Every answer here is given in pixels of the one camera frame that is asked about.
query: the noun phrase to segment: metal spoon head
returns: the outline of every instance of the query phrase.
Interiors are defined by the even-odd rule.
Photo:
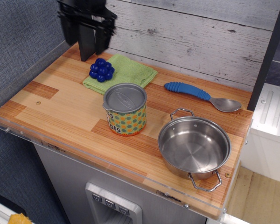
[[[213,98],[209,100],[215,108],[222,112],[233,112],[241,108],[241,103],[233,99]]]

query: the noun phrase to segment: can lid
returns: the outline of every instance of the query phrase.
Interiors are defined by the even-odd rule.
[[[147,99],[145,90],[133,83],[120,83],[104,94],[103,107],[117,113],[131,113],[140,109]]]

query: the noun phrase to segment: black metal pole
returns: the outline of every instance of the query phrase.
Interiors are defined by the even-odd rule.
[[[259,70],[259,74],[255,83],[255,86],[253,88],[253,92],[248,104],[247,109],[250,111],[254,111],[255,107],[257,105],[257,101],[259,99],[260,93],[262,91],[262,87],[265,83],[267,73],[269,72],[269,69],[271,67],[271,63],[273,61],[276,49],[278,47],[280,41],[280,11],[277,17],[277,21],[271,36],[271,40],[268,44],[265,58],[262,62],[262,65]]]

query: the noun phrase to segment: pot handle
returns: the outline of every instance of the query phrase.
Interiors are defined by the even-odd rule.
[[[192,114],[192,116],[194,117],[193,111],[190,111],[190,110],[184,109],[184,108],[178,108],[178,109],[176,109],[174,112],[172,112],[172,113],[170,114],[171,120],[173,120],[173,114],[175,114],[175,113],[178,112],[178,111],[190,112],[190,113]]]
[[[222,180],[221,180],[221,177],[219,175],[219,172],[217,170],[215,172],[216,172],[217,177],[218,177],[220,182],[214,188],[212,188],[212,189],[205,189],[205,188],[197,187],[191,173],[189,173],[188,177],[191,178],[191,181],[193,183],[194,188],[196,188],[198,190],[204,190],[204,191],[207,191],[207,192],[212,192],[212,191],[214,191],[217,187],[219,187],[222,184]]]

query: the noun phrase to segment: pot rim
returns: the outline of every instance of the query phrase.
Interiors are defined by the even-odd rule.
[[[165,158],[164,156],[164,153],[163,151],[161,150],[161,144],[160,144],[160,138],[162,137],[162,135],[165,133],[165,131],[170,128],[172,125],[174,125],[175,123],[178,123],[178,122],[182,122],[183,120],[199,120],[199,121],[203,121],[211,126],[213,126],[214,128],[216,128],[225,138],[226,142],[227,142],[227,149],[228,149],[228,153],[227,155],[224,157],[223,161],[215,168],[213,169],[210,169],[210,170],[207,170],[207,171],[201,171],[201,172],[191,172],[189,170],[184,170],[184,169],[181,169],[179,167],[177,167],[176,165],[173,165],[172,163],[170,163],[167,158]],[[176,118],[176,119],[173,119],[171,121],[169,121],[160,131],[159,133],[159,136],[158,136],[158,147],[159,147],[159,151],[163,157],[164,160],[166,160],[166,162],[168,164],[170,164],[171,166],[175,167],[176,169],[178,170],[181,170],[181,171],[184,171],[184,172],[187,172],[187,173],[192,173],[192,174],[206,174],[206,173],[209,173],[209,172],[213,172],[215,170],[218,170],[219,168],[221,168],[226,162],[227,160],[229,159],[230,155],[231,155],[231,141],[230,141],[230,138],[228,136],[228,134],[226,133],[226,131],[221,127],[219,126],[217,123],[209,120],[209,119],[206,119],[206,118],[202,118],[202,117],[197,117],[197,116],[184,116],[184,117],[180,117],[180,118]]]

